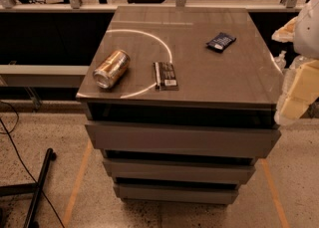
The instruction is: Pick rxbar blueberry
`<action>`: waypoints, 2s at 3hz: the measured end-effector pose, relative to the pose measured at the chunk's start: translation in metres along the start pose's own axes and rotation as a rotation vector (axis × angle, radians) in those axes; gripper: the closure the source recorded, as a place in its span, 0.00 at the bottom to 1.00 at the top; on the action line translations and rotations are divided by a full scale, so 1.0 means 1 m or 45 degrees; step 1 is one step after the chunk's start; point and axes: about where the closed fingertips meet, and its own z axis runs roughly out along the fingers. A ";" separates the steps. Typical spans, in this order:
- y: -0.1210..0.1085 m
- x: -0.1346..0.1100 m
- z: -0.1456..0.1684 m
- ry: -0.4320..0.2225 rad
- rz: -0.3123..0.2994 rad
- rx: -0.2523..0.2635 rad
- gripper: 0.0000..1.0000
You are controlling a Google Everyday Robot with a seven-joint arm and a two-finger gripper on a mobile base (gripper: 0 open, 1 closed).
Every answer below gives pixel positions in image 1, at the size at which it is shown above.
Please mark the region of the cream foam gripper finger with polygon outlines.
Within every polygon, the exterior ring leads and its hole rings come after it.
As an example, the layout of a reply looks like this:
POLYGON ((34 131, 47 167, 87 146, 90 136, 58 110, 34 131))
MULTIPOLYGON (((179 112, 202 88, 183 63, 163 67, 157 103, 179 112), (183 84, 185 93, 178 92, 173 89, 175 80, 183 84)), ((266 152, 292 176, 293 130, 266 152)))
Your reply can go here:
POLYGON ((282 94, 276 107, 276 123, 289 125, 296 122, 318 98, 319 61, 308 61, 289 69, 285 74, 282 94))

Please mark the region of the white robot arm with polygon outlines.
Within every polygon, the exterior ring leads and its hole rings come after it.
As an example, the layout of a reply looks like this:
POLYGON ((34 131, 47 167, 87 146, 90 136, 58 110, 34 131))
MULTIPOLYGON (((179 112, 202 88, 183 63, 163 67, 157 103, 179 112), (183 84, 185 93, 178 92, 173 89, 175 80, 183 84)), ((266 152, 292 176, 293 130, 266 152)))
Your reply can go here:
POLYGON ((300 119, 319 98, 319 0, 307 2, 299 14, 272 35, 292 42, 298 56, 284 75, 274 119, 279 125, 300 119))

